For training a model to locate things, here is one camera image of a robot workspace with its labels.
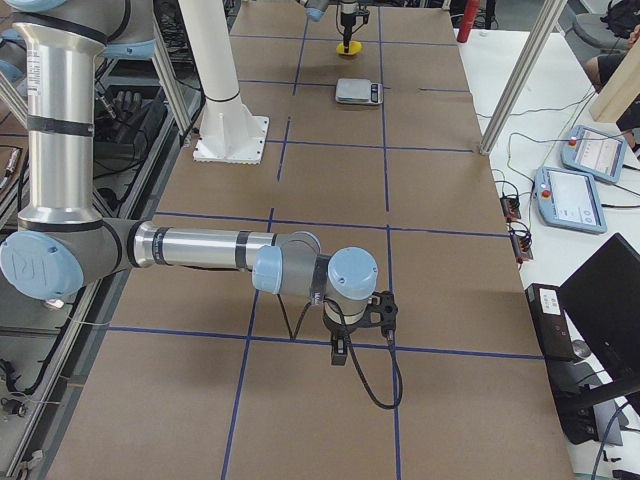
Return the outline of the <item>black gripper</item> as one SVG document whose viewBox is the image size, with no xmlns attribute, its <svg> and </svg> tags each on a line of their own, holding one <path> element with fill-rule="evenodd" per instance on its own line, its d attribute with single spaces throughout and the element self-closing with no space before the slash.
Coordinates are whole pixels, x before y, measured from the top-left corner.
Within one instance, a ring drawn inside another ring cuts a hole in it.
<svg viewBox="0 0 640 480">
<path fill-rule="evenodd" d="M 330 303 L 324 304 L 323 323 L 330 332 L 331 365 L 344 366 L 348 358 L 347 345 L 351 342 L 350 336 L 356 330 L 356 324 L 348 323 L 347 317 Z"/>
<path fill-rule="evenodd" d="M 339 0 L 339 21 L 343 25 L 342 31 L 342 52 L 350 52 L 350 42 L 352 38 L 352 26 L 356 24 L 357 17 L 357 1 L 356 0 Z"/>
</svg>

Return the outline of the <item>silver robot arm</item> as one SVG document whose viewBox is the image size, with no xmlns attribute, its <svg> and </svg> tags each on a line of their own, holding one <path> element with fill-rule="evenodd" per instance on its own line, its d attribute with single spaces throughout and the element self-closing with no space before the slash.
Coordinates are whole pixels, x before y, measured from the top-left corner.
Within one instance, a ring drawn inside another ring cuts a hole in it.
<svg viewBox="0 0 640 480">
<path fill-rule="evenodd" d="M 378 268 L 358 247 L 321 252 L 307 232 L 277 235 L 159 227 L 106 219 L 93 205 L 94 62 L 155 50 L 149 1 L 15 1 L 26 42 L 30 200 L 1 245 L 1 269 L 22 294 L 69 296 L 110 274 L 152 265 L 239 270 L 256 289 L 324 308 L 331 361 L 355 356 L 351 335 L 370 326 Z"/>
<path fill-rule="evenodd" d="M 329 1 L 324 0 L 297 0 L 305 11 L 308 20 L 318 22 L 326 13 Z M 352 45 L 352 36 L 358 16 L 359 4 L 357 1 L 339 1 L 337 13 L 339 23 L 337 30 L 342 37 L 341 43 L 337 47 L 339 55 L 351 56 L 358 52 L 358 47 Z"/>
</svg>

